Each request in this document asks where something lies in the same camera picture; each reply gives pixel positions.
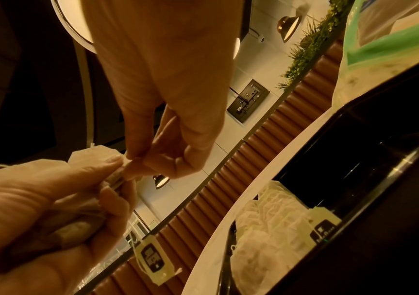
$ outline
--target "plastic packaging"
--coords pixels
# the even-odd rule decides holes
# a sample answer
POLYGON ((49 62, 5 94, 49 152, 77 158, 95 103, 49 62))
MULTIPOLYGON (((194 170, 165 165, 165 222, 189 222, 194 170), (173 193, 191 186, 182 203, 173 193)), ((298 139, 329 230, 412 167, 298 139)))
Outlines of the plastic packaging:
POLYGON ((419 0, 357 0, 350 11, 332 106, 419 63, 419 0))

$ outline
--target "wall outlet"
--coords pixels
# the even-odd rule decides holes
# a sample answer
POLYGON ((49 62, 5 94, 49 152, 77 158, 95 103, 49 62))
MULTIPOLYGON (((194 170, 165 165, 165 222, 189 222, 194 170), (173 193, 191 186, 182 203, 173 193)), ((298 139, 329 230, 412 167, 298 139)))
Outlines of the wall outlet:
POLYGON ((251 80, 245 89, 240 92, 240 95, 227 108, 227 111, 232 117, 243 123, 268 94, 269 91, 266 88, 255 80, 251 80))

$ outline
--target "person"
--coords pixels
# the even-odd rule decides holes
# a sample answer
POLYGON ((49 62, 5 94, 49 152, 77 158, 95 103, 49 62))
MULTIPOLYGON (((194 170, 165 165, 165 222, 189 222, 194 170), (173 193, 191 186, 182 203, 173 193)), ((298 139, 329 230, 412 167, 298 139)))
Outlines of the person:
MULTIPOLYGON (((82 0, 85 19, 125 121, 126 180, 171 178, 200 170, 223 127, 242 0, 82 0), (154 109, 167 104, 153 138, 154 109)), ((4 249, 55 200, 91 187, 122 159, 0 183, 0 294, 71 294, 122 236, 134 206, 133 181, 124 198, 102 190, 106 226, 88 243, 22 265, 4 249)))

